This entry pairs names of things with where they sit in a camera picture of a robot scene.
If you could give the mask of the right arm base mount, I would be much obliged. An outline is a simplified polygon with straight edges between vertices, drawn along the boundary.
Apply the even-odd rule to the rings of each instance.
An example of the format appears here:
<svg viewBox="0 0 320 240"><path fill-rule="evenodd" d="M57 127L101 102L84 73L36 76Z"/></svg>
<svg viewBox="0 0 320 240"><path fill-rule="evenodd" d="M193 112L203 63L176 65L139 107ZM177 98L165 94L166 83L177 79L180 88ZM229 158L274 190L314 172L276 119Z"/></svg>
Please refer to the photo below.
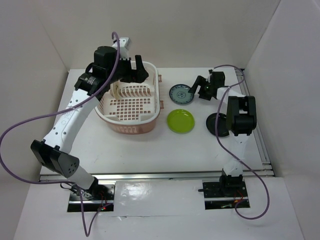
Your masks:
<svg viewBox="0 0 320 240"><path fill-rule="evenodd" d="M219 182L203 182L202 187L197 190L203 194L206 210L250 208L246 183L243 181L240 187L222 190Z"/></svg>

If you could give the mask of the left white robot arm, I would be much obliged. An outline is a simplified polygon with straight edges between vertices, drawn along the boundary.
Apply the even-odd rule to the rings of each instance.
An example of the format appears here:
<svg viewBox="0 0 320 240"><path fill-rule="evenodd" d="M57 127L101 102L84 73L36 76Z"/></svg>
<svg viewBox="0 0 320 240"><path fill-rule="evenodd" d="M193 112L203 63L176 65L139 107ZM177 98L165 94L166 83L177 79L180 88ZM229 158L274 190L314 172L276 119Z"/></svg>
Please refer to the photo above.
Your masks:
<svg viewBox="0 0 320 240"><path fill-rule="evenodd" d="M111 84L117 81L141 84L148 78L140 55L135 56L135 64L136 67L132 68L131 59L118 55L114 47L98 47L94 52L94 61L78 77L64 113L41 141L34 140L30 146L44 167L76 184L88 200L107 197L109 190L80 166L77 157L70 154L73 143Z"/></svg>

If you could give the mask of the blue patterned plate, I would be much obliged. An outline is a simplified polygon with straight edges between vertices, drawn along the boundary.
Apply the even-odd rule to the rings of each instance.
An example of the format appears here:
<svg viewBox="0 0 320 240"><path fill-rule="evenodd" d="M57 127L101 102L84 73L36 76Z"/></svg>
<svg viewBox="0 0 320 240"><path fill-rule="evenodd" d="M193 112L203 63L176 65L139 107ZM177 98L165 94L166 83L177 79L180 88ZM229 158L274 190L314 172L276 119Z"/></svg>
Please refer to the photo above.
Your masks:
<svg viewBox="0 0 320 240"><path fill-rule="evenodd" d="M194 94L189 93L191 88L186 84L176 84L168 92L169 98L178 105L188 105L194 99Z"/></svg>

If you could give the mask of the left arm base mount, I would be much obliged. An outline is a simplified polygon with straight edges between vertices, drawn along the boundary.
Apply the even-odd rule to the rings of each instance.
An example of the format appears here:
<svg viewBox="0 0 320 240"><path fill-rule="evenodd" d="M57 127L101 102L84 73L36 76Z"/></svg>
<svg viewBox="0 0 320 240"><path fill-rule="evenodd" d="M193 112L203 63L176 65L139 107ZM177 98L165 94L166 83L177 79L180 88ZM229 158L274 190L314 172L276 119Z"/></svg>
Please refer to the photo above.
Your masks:
<svg viewBox="0 0 320 240"><path fill-rule="evenodd" d="M98 196L92 196L91 194L85 192L83 189L80 190L83 200L83 211L86 212L96 212L101 208L101 212L113 212L114 211L114 198L116 190L115 181L105 181L102 180L99 184L104 185L108 192L105 196L99 193ZM81 212L81 198L80 193L77 188L70 183L61 183L60 187L64 190L68 190L69 198L67 205L68 213L80 213Z"/></svg>

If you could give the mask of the cream floral plate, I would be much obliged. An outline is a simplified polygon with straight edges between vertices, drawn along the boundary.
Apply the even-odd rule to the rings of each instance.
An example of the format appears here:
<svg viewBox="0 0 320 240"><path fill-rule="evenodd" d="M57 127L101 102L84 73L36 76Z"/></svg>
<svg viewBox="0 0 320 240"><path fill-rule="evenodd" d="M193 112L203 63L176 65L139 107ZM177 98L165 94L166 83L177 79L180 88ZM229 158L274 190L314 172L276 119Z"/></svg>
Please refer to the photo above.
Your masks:
<svg viewBox="0 0 320 240"><path fill-rule="evenodd" d="M121 98L121 96L119 94L119 90L121 90L119 80L110 85L110 92L116 100L119 100Z"/></svg>

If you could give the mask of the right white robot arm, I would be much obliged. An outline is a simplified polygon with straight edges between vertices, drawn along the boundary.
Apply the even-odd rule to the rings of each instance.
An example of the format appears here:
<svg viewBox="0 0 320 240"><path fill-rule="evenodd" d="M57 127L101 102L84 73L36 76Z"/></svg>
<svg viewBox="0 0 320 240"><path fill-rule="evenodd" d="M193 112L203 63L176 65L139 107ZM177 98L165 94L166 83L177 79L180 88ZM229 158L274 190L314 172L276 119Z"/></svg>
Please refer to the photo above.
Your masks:
<svg viewBox="0 0 320 240"><path fill-rule="evenodd" d="M222 71L210 70L207 78L197 76L188 92L194 94L197 88L200 88L198 94L201 99L209 101L215 98L227 105L225 127L232 132L228 151L230 160L222 168L218 190L222 196L232 197L242 188L245 149L249 136L257 127L256 100L254 96L243 95L231 86L225 86Z"/></svg>

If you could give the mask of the black plate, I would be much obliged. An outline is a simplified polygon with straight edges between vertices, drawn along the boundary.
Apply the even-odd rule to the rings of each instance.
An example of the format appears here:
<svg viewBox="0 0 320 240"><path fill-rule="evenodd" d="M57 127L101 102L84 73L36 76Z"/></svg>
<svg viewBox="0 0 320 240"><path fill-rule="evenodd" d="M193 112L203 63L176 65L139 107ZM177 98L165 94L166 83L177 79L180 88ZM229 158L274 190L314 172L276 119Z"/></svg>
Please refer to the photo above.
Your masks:
<svg viewBox="0 0 320 240"><path fill-rule="evenodd" d="M230 133L226 125L227 115L224 113L219 113L217 126L216 126L216 120L217 120L217 113L212 113L207 117L205 122L207 130L214 136L216 136L216 130L217 130L217 135L219 137L221 138L228 137Z"/></svg>

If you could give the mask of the lime green plate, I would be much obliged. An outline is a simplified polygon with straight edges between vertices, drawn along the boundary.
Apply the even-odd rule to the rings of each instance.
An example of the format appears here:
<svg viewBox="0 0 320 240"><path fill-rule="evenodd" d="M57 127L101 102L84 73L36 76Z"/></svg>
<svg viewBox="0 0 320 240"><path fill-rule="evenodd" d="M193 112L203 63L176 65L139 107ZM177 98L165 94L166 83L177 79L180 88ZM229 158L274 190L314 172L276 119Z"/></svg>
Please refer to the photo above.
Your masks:
<svg viewBox="0 0 320 240"><path fill-rule="evenodd" d="M166 118L168 128L177 134L186 134L195 126L194 116L185 109L172 110Z"/></svg>

